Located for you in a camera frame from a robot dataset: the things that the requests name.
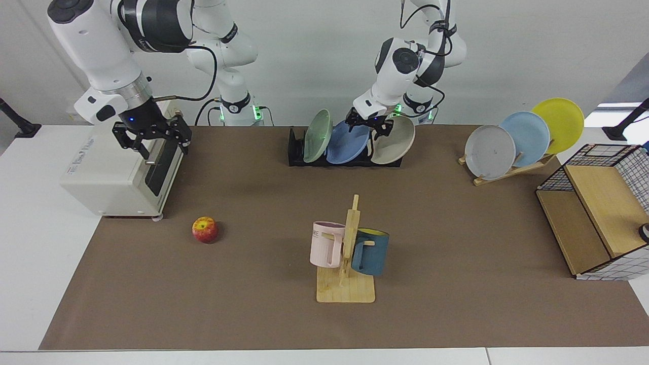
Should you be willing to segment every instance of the red apple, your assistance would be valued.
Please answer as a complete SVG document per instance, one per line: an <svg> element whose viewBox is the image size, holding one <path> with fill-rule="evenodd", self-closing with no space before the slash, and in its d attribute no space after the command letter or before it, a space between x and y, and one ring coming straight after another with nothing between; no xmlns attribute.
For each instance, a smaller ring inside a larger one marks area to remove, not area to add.
<svg viewBox="0 0 649 365"><path fill-rule="evenodd" d="M219 227L210 217L200 217L191 225L191 233L198 241L204 244L211 244L219 234Z"/></svg>

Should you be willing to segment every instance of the blue plate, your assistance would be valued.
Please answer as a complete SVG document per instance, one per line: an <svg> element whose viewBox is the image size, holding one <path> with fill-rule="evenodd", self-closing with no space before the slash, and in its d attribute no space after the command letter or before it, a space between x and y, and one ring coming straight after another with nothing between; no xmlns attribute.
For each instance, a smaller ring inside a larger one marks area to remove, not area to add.
<svg viewBox="0 0 649 365"><path fill-rule="evenodd" d="M367 145L369 132L366 125L357 125L350 132L349 125L344 121L338 123L326 148L326 160L330 164L340 165L355 159Z"/></svg>
<svg viewBox="0 0 649 365"><path fill-rule="evenodd" d="M516 145L516 155L522 155L514 167L531 165L543 157L550 145L550 130L543 118L532 112L516 112L500 124Z"/></svg>

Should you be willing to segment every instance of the wooden shelf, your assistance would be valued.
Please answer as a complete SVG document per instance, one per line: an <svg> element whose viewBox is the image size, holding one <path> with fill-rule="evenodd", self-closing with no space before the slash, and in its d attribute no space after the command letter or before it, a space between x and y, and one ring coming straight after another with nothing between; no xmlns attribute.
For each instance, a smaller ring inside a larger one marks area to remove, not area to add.
<svg viewBox="0 0 649 365"><path fill-rule="evenodd" d="M638 227L648 220L616 168L565 166L608 253L615 258L646 245Z"/></svg>
<svg viewBox="0 0 649 365"><path fill-rule="evenodd" d="M611 259L576 193L538 190L536 195L573 275Z"/></svg>

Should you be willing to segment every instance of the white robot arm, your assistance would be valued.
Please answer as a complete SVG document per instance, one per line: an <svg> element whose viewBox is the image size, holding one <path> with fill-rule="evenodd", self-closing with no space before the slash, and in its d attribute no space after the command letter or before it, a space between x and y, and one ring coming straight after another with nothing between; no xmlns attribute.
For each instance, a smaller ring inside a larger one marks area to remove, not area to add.
<svg viewBox="0 0 649 365"><path fill-rule="evenodd" d="M397 104L417 114L413 117L429 113L436 107L430 107L434 92L431 87L440 79L444 68L460 64L466 57L466 44L456 34L450 0L445 5L440 5L439 0L411 1L424 12L430 24L428 45L400 38L383 43L374 63L376 82L354 100L347 114L345 122L350 128L364 124L376 129L377 137L388 135L391 124L386 118Z"/></svg>
<svg viewBox="0 0 649 365"><path fill-rule="evenodd" d="M119 116L113 128L117 141L144 159L149 152L142 140L155 138L175 140L187 153L191 131L182 116L167 120L162 115L124 37L96 1L53 0L47 15L54 34L90 82L75 103L81 116L92 123Z"/></svg>
<svg viewBox="0 0 649 365"><path fill-rule="evenodd" d="M196 28L208 33L207 38L198 39L195 44L212 49L219 59L216 85L221 92L223 122L238 126L259 124L261 114L254 106L254 98L241 73L234 69L257 59L254 42L239 32L225 0L195 0L193 18ZM187 56L194 67L212 75L214 63L207 52L190 49Z"/></svg>
<svg viewBox="0 0 649 365"><path fill-rule="evenodd" d="M215 75L226 125L261 122L241 73L233 67L257 59L252 39L239 31L225 0L111 0L111 13L126 39L146 52L182 52L194 67ZM206 35L193 38L193 27Z"/></svg>

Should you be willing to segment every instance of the pink mug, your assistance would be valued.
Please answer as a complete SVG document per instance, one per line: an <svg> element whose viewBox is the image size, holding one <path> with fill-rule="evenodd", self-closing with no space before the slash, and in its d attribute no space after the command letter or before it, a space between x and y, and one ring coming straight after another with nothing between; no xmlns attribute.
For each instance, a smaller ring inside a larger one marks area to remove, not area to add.
<svg viewBox="0 0 649 365"><path fill-rule="evenodd" d="M329 221L313 223L311 263L323 268L340 266L345 225Z"/></svg>

